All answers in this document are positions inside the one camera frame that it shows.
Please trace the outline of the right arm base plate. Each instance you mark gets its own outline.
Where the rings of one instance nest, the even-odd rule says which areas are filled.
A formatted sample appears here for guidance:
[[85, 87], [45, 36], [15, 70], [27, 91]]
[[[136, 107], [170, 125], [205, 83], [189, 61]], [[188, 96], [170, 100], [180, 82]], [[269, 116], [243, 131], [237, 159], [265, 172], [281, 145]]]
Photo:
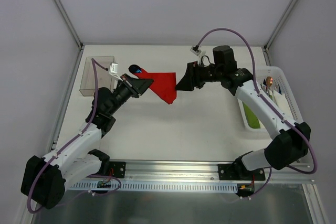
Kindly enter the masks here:
[[244, 167], [235, 164], [218, 164], [218, 177], [220, 180], [238, 180], [238, 181], [264, 181], [266, 180], [265, 172], [262, 168], [249, 171]]

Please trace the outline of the red paper napkin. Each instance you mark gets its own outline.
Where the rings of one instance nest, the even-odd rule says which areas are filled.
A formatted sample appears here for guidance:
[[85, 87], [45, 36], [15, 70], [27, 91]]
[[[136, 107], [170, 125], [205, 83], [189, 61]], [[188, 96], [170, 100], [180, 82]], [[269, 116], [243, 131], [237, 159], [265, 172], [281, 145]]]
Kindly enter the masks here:
[[135, 75], [139, 79], [154, 80], [150, 89], [167, 104], [172, 104], [177, 98], [175, 72], [147, 72], [141, 68]]

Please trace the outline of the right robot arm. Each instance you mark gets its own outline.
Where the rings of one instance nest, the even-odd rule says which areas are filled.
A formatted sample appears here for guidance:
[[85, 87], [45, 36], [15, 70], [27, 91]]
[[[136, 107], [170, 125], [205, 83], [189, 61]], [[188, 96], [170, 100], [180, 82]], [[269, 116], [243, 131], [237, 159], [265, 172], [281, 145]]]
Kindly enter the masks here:
[[189, 62], [185, 75], [176, 85], [177, 91], [201, 89], [207, 82], [220, 82], [233, 96], [241, 100], [261, 121], [272, 141], [258, 151], [251, 151], [231, 164], [240, 179], [248, 179], [254, 170], [271, 167], [281, 170], [307, 155], [311, 129], [305, 122], [298, 123], [262, 93], [254, 75], [246, 68], [238, 68], [230, 46], [213, 49], [214, 63]]

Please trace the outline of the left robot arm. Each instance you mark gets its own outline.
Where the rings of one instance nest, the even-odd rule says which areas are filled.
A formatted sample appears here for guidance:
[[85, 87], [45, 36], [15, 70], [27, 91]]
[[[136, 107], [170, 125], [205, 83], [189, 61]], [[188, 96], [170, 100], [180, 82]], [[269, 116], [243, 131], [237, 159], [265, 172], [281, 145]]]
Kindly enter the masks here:
[[91, 111], [77, 134], [43, 157], [32, 156], [26, 163], [21, 192], [27, 196], [27, 209], [35, 201], [46, 209], [54, 208], [66, 190], [87, 176], [103, 177], [110, 170], [110, 157], [93, 149], [84, 160], [77, 158], [113, 127], [114, 114], [130, 98], [139, 98], [153, 84], [152, 79], [136, 79], [123, 74], [114, 90], [95, 88]]

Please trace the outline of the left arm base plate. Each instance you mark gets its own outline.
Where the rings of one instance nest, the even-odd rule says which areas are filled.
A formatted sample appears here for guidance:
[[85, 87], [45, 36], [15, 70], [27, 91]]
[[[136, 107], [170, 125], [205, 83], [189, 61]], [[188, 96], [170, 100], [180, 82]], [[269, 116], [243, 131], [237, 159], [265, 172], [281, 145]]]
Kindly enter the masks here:
[[115, 178], [125, 178], [126, 162], [110, 161], [106, 175]]

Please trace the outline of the iridescent purple spoon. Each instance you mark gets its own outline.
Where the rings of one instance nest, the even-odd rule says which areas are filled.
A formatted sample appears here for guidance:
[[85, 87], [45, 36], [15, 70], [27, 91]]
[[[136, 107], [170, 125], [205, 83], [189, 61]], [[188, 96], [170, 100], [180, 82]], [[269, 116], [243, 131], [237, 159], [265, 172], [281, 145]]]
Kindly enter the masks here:
[[128, 70], [132, 73], [132, 74], [138, 74], [142, 72], [142, 68], [139, 67], [138, 65], [131, 65]]

